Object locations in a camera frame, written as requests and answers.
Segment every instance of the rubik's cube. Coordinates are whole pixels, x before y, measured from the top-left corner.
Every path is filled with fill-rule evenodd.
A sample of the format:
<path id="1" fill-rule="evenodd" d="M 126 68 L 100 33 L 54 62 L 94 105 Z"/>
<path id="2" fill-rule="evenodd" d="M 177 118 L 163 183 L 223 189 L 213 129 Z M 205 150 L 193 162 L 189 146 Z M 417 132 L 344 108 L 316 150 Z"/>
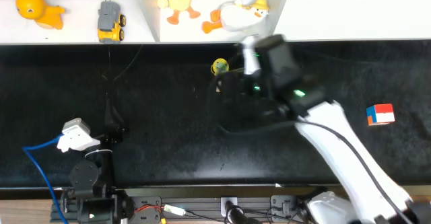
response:
<path id="1" fill-rule="evenodd" d="M 395 122 L 392 104 L 378 104 L 366 109 L 369 126 Z"/>

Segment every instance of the blue cable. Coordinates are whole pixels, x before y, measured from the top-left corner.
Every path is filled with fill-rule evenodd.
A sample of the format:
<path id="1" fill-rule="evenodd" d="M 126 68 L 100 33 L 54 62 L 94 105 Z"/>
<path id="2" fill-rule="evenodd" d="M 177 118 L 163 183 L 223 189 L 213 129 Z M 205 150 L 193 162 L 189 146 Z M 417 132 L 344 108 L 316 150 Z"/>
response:
<path id="1" fill-rule="evenodd" d="M 64 216 L 64 215 L 63 215 L 63 213 L 61 212 L 61 209 L 60 209 L 60 206 L 59 206 L 59 202 L 57 201 L 57 198 L 55 197 L 53 187 L 51 186 L 51 183 L 49 182 L 48 177 L 45 175 L 45 173 L 43 172 L 42 168 L 40 168 L 39 163 L 38 163 L 38 162 L 35 160 L 35 158 L 30 154 L 30 151 L 32 151 L 32 150 L 41 149 L 41 148 L 46 147 L 46 146 L 49 146 L 49 145 L 51 145 L 51 144 L 58 143 L 58 142 L 59 142 L 59 139 L 60 139 L 60 137 L 61 137 L 61 136 L 63 136 L 63 134 L 60 134 L 60 135 L 59 135 L 58 137 L 56 137 L 55 139 L 53 139 L 53 140 L 51 140 L 51 141 L 49 141 L 49 142 L 43 143 L 43 144 L 41 144 L 41 145 L 37 145 L 37 146 L 34 146 L 34 147 L 23 147 L 22 149 L 24 150 L 24 153 L 26 153 L 26 154 L 27 154 L 27 156 L 30 158 L 30 160 L 32 160 L 32 162 L 34 163 L 34 165 L 38 168 L 38 170 L 39 170 L 40 174 L 42 174 L 42 177 L 45 179 L 45 182 L 46 182 L 46 184 L 48 185 L 49 192 L 51 193 L 51 196 L 53 197 L 53 201 L 54 201 L 55 207 L 57 208 L 57 211 L 59 212 L 59 215 L 60 215 L 61 220 L 62 220 L 65 224 L 68 224 L 68 222 L 67 222 L 67 220 L 66 220 L 65 216 Z"/>

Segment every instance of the black wheel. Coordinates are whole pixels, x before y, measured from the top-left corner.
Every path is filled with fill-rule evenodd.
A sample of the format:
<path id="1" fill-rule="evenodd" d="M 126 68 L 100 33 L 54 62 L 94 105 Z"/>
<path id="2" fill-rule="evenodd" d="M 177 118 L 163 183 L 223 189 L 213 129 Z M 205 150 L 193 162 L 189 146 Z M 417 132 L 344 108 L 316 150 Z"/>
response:
<path id="1" fill-rule="evenodd" d="M 120 29 L 119 38 L 120 38 L 120 41 L 124 40 L 124 31 L 123 31 L 123 29 Z"/>
<path id="2" fill-rule="evenodd" d="M 126 17 L 124 15 L 120 15 L 120 26 L 121 27 L 126 26 Z"/>

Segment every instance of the green light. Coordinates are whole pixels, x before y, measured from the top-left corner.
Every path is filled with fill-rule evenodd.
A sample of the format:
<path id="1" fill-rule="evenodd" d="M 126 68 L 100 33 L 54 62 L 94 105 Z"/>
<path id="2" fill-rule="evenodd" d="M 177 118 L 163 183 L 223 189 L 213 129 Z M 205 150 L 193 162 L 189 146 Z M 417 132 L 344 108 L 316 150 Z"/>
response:
<path id="1" fill-rule="evenodd" d="M 294 93 L 295 93 L 297 96 L 299 96 L 299 97 L 304 97 L 304 96 L 305 96 L 305 93 L 304 93 L 304 92 L 302 92 L 302 91 L 300 91 L 299 89 L 295 89 L 295 90 L 294 90 Z"/>

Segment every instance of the yellow toy truck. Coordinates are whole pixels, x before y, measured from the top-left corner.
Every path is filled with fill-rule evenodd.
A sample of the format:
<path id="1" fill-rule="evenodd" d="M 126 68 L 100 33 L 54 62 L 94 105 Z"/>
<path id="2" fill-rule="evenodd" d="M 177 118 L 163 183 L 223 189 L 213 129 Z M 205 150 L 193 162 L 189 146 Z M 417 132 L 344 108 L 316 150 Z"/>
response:
<path id="1" fill-rule="evenodd" d="M 99 42 L 118 44 L 124 40 L 126 17 L 120 13 L 120 5 L 111 1 L 103 1 L 99 9 L 97 23 Z"/>

